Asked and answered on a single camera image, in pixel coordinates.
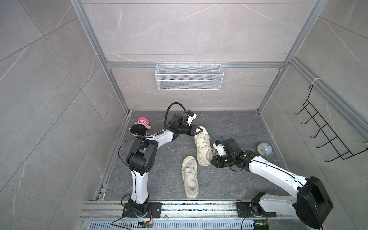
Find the cream sneaker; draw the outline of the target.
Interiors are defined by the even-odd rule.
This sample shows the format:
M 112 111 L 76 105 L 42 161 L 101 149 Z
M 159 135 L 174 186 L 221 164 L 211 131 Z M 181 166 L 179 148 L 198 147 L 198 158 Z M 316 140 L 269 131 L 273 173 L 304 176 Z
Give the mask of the cream sneaker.
M 199 194 L 199 184 L 197 176 L 197 161 L 194 156 L 187 156 L 182 163 L 182 178 L 184 181 L 185 195 L 188 199 L 194 200 Z
M 202 133 L 194 136 L 194 140 L 197 148 L 198 164 L 201 166 L 211 165 L 215 150 L 210 144 L 211 137 L 208 131 L 204 128 Z

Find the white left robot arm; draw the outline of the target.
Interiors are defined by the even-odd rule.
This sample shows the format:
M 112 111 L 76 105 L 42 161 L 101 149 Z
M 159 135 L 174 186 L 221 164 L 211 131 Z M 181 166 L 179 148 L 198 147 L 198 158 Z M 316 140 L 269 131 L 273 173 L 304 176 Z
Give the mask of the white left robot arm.
M 195 136 L 203 131 L 192 124 L 196 117 L 197 114 L 192 111 L 187 111 L 185 116 L 174 114 L 163 130 L 150 136 L 143 135 L 143 131 L 150 129 L 149 125 L 137 123 L 133 126 L 136 132 L 133 135 L 136 138 L 126 158 L 133 178 L 133 192 L 129 199 L 131 205 L 140 208 L 148 204 L 148 175 L 154 165 L 157 149 L 174 141 L 181 134 Z

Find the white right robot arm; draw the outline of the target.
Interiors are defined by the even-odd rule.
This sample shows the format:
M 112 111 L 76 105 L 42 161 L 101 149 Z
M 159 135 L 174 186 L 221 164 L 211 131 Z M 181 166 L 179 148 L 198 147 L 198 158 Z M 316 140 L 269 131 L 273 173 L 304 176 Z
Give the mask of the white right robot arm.
M 287 196 L 258 193 L 249 203 L 242 203 L 241 210 L 245 216 L 285 214 L 299 218 L 313 229 L 320 229 L 334 207 L 321 180 L 293 174 L 253 151 L 237 149 L 232 152 L 227 149 L 226 155 L 214 156 L 211 164 L 216 168 L 237 166 L 267 179 L 288 193 Z

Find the pink plush doll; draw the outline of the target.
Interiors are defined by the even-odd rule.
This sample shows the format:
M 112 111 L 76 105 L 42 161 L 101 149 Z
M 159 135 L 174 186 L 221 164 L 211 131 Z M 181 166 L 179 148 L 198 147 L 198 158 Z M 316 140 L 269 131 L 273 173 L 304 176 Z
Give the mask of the pink plush doll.
M 150 121 L 146 117 L 140 117 L 137 122 L 129 129 L 131 135 L 146 136 L 151 129 Z

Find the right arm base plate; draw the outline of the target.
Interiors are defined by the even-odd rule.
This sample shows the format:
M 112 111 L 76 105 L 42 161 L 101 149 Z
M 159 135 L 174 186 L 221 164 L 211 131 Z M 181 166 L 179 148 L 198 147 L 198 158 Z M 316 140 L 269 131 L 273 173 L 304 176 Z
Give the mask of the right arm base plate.
M 236 210 L 238 213 L 238 217 L 240 218 L 275 218 L 277 215 L 275 212 L 266 212 L 260 206 L 260 199 L 265 192 L 258 193 L 251 201 L 241 201 L 237 200 L 235 202 Z

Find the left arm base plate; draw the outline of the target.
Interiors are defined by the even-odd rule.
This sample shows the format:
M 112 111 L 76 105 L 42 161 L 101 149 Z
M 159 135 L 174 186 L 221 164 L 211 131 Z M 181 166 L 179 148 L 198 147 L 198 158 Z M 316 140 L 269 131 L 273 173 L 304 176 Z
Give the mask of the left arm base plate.
M 129 218 L 159 218 L 162 212 L 162 203 L 149 202 L 145 204 L 126 203 L 123 208 L 123 217 Z

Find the aluminium front rail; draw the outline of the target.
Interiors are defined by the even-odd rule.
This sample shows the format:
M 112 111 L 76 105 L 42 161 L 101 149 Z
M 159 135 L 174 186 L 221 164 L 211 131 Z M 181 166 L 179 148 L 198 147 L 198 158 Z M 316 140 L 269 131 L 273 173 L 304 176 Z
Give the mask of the aluminium front rail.
M 137 217 L 121 201 L 88 201 L 78 212 L 81 230 L 308 230 L 294 216 L 254 216 L 247 202 L 156 201 Z

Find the aluminium corner frame post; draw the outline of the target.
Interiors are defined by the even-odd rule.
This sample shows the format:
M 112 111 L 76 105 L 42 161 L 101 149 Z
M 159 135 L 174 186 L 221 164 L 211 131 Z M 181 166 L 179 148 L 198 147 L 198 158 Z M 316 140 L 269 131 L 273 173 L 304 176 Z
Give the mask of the aluminium corner frame post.
M 302 46 L 303 42 L 305 41 L 307 35 L 309 34 L 309 32 L 311 31 L 313 25 L 315 24 L 315 22 L 317 21 L 317 18 L 319 17 L 319 15 L 321 14 L 321 12 L 323 11 L 323 9 L 325 8 L 325 6 L 327 5 L 328 0 L 318 0 L 315 1 L 304 25 L 301 28 L 301 31 L 299 32 L 299 34 L 297 35 L 293 45 L 291 46 L 289 52 L 286 55 L 286 58 L 283 61 L 282 67 L 279 68 L 275 78 L 273 79 L 270 87 L 268 88 L 264 98 L 262 99 L 257 112 L 259 115 L 262 114 L 263 110 L 265 109 L 267 103 L 269 102 L 271 96 L 273 95 L 275 89 L 277 88 L 277 86 L 279 85 L 283 75 L 285 74 L 286 70 L 288 69 L 290 63 L 291 63 L 291 59 L 296 56 L 298 50 L 300 49 L 300 47 Z

